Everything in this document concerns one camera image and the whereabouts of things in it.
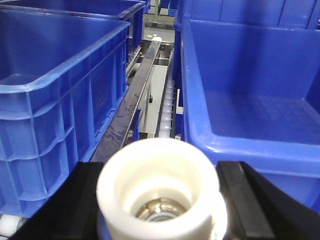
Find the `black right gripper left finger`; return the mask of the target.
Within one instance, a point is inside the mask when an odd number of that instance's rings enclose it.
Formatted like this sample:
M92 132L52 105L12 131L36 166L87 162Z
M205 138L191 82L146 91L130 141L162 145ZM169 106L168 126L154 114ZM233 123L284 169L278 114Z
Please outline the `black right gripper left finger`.
M96 186L101 162L80 162L61 187L29 218L12 240L96 240Z

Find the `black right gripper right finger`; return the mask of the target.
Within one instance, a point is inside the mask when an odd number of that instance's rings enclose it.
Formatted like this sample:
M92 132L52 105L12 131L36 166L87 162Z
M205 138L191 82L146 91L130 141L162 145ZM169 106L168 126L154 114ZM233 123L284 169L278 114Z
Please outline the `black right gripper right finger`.
M318 240L320 215L243 161L216 166L228 221L226 240Z

